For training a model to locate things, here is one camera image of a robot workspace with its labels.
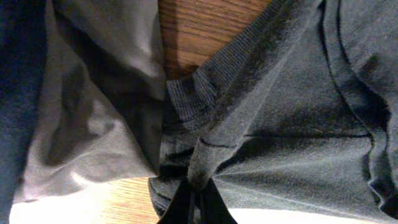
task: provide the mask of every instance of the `navy blue fabric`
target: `navy blue fabric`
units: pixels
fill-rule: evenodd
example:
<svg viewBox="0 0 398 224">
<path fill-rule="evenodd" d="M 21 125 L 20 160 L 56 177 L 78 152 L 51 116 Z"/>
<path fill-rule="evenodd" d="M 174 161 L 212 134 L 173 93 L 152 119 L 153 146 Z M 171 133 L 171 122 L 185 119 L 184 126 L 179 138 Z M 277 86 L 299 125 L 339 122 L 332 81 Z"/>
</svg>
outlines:
<svg viewBox="0 0 398 224">
<path fill-rule="evenodd" d="M 45 1 L 0 1 L 0 223 L 14 192 L 37 119 L 44 74 Z"/>
</svg>

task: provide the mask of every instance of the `gray cloth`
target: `gray cloth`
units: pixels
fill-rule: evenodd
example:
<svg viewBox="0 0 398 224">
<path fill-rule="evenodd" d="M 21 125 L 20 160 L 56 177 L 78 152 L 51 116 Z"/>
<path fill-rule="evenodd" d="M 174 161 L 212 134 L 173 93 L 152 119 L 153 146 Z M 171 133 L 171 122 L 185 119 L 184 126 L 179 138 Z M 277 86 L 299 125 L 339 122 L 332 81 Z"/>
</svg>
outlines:
<svg viewBox="0 0 398 224">
<path fill-rule="evenodd" d="M 47 1 L 47 59 L 14 202 L 156 175 L 165 95 L 156 0 Z"/>
<path fill-rule="evenodd" d="M 228 208 L 398 218 L 398 6 L 274 0 L 192 76 L 167 83 L 159 215 L 180 180 Z"/>
</svg>

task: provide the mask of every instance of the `wrinkled fabric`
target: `wrinkled fabric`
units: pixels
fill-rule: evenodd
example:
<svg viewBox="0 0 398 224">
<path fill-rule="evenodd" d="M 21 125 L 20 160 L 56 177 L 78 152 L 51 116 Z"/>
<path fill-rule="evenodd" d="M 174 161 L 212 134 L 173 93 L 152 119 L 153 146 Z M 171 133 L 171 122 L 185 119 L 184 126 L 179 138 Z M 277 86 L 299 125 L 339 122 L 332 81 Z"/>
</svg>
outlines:
<svg viewBox="0 0 398 224">
<path fill-rule="evenodd" d="M 14 202 L 153 177 L 165 76 L 157 1 L 47 1 L 38 119 Z"/>
<path fill-rule="evenodd" d="M 275 0 L 192 76 L 168 81 L 149 181 L 157 213 L 187 177 L 197 192 L 213 179 L 228 208 L 395 223 L 397 11 Z"/>
<path fill-rule="evenodd" d="M 45 1 L 0 2 L 0 223 L 8 216 L 37 121 Z"/>
</svg>

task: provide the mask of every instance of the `dark gray garment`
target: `dark gray garment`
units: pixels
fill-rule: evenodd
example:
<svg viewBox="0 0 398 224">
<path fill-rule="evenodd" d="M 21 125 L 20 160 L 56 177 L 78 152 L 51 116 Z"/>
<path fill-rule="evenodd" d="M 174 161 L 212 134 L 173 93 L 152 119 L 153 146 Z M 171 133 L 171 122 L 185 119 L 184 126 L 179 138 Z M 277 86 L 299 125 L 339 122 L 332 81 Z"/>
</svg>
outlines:
<svg viewBox="0 0 398 224">
<path fill-rule="evenodd" d="M 47 1 L 38 120 L 14 203 L 154 177 L 165 96 L 157 1 Z"/>
<path fill-rule="evenodd" d="M 398 6 L 274 0 L 192 76 L 167 84 L 163 214 L 184 176 L 228 208 L 396 222 Z"/>
</svg>

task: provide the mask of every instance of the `ribbed hem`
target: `ribbed hem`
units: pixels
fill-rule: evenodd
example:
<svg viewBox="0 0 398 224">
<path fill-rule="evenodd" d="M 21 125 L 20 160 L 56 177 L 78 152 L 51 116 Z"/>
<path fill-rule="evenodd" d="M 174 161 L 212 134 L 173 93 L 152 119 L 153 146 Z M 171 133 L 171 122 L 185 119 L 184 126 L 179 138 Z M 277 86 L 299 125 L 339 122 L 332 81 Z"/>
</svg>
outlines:
<svg viewBox="0 0 398 224">
<path fill-rule="evenodd" d="M 167 82 L 170 100 L 185 128 L 195 129 L 208 122 L 205 116 L 214 108 L 239 74 L 253 48 L 267 32 L 281 9 L 293 0 L 274 0 L 250 26 L 206 61 L 196 72 Z"/>
</svg>

